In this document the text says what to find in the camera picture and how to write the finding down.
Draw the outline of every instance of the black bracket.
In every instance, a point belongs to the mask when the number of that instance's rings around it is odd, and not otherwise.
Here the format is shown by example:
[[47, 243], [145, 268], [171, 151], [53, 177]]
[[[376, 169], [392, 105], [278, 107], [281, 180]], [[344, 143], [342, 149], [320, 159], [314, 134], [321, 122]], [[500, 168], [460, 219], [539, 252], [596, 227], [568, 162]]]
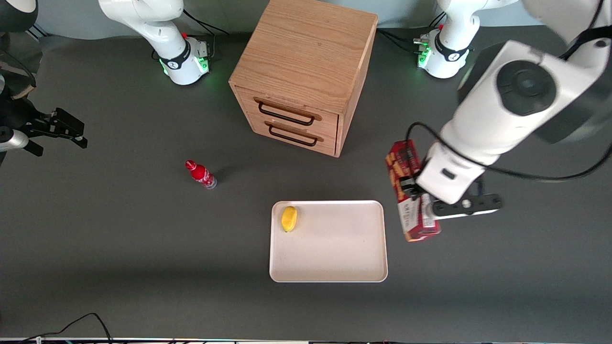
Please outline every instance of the black bracket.
[[85, 124], [62, 108], [55, 109], [45, 118], [36, 118], [26, 123], [23, 132], [28, 137], [48, 136], [68, 139], [81, 148], [87, 148], [83, 137]]
[[[474, 184], [477, 187], [476, 195], [470, 193], [469, 189], [463, 194], [461, 199], [455, 204], [447, 204], [441, 200], [433, 200], [431, 210], [436, 217], [457, 217], [483, 214], [500, 210], [504, 201], [497, 193], [485, 194], [485, 183], [482, 177], [478, 177]], [[416, 200], [418, 197], [427, 193], [421, 186], [414, 182], [413, 178], [400, 178], [401, 190]]]

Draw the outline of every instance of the wooden cabinet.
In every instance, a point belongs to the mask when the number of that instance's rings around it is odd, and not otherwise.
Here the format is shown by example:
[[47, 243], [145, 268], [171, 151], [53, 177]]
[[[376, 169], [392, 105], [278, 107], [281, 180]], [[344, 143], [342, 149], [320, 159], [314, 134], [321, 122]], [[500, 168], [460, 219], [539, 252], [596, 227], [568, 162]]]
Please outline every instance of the wooden cabinet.
[[270, 0], [229, 79], [253, 131], [340, 156], [377, 23], [317, 0]]

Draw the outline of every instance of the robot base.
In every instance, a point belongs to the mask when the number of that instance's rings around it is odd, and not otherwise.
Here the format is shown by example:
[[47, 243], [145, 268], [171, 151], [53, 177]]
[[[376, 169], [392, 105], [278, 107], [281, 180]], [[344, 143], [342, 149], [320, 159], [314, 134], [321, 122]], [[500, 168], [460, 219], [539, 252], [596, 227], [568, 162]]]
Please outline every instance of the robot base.
[[[421, 35], [418, 44], [423, 44], [423, 42], [433, 42], [439, 32], [440, 30], [435, 29], [429, 33]], [[448, 79], [455, 76], [457, 72], [459, 72], [459, 70], [465, 65], [465, 58], [467, 57], [469, 51], [466, 51], [465, 54], [459, 56], [455, 61], [446, 61], [446, 58], [436, 48], [435, 44], [429, 43], [429, 46], [430, 49], [425, 50], [425, 54], [419, 55], [417, 66], [425, 69], [431, 76], [440, 79]]]
[[159, 61], [162, 64], [163, 72], [179, 85], [192, 84], [210, 71], [206, 42], [200, 42], [193, 37], [188, 37], [185, 41], [191, 46], [191, 53], [182, 63], [181, 68], [171, 69], [161, 59]]

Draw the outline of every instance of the bottle cap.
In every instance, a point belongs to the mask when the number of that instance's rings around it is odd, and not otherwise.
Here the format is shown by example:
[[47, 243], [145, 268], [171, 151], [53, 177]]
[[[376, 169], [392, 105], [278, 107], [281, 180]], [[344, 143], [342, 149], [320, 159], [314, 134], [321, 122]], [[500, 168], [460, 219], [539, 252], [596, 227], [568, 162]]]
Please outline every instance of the bottle cap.
[[185, 162], [185, 167], [187, 167], [187, 169], [190, 171], [195, 170], [196, 166], [198, 165], [193, 160], [187, 160]]

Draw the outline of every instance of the red box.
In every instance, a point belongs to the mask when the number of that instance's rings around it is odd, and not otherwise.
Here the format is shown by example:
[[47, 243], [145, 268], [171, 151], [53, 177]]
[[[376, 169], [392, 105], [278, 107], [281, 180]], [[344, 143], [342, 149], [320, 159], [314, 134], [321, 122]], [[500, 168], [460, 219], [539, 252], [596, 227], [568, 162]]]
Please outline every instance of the red box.
[[411, 169], [417, 173], [420, 170], [420, 161], [412, 140], [397, 141], [387, 158], [389, 179], [397, 196], [397, 208], [400, 212], [401, 227], [406, 241], [421, 241], [440, 233], [440, 224], [423, 211], [431, 203], [430, 196], [424, 194], [415, 200], [406, 196], [401, 189], [400, 180], [412, 178]]

